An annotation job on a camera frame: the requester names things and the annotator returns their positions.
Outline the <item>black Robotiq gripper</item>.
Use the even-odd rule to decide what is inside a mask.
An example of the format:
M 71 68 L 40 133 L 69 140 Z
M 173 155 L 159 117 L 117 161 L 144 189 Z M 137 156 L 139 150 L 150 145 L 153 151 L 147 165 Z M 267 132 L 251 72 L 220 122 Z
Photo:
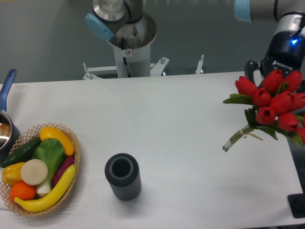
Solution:
M 260 68 L 264 79 L 273 70 L 278 69 L 286 78 L 295 70 L 300 70 L 305 58 L 305 38 L 302 35 L 294 36 L 293 32 L 283 31 L 273 36 L 267 53 L 259 62 L 247 61 L 244 67 L 244 76 L 255 84 L 254 72 Z

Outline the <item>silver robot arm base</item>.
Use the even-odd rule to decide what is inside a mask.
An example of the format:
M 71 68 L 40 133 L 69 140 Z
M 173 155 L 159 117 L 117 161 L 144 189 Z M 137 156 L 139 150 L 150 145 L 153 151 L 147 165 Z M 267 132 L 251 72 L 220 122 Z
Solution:
M 112 46 L 119 78 L 150 76 L 157 26 L 143 11 L 143 1 L 95 0 L 85 22 L 95 36 Z

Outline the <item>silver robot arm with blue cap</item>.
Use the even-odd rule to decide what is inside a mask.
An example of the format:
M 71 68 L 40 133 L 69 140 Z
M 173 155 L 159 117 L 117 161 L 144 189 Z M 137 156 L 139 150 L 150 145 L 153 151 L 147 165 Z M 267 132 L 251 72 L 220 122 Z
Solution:
M 276 30 L 264 58 L 248 61 L 245 77 L 254 81 L 259 70 L 264 79 L 271 71 L 281 70 L 286 78 L 300 70 L 305 59 L 305 2 L 303 0 L 236 0 L 235 17 L 240 21 L 275 21 Z

